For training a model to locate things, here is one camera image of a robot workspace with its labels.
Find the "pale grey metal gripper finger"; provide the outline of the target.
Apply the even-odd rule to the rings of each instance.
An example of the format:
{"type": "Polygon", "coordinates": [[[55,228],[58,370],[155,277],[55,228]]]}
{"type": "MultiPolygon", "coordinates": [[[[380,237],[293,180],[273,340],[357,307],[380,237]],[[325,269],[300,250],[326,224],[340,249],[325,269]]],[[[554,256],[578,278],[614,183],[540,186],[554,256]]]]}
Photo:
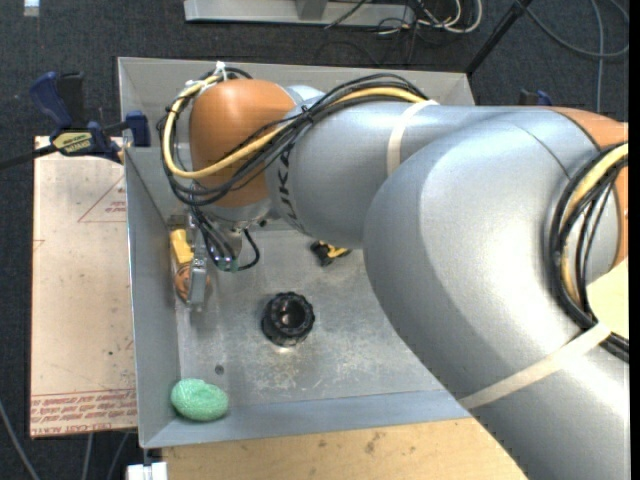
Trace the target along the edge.
{"type": "Polygon", "coordinates": [[[201,312],[207,288],[207,262],[194,259],[190,268],[188,304],[192,311],[201,312]]]}

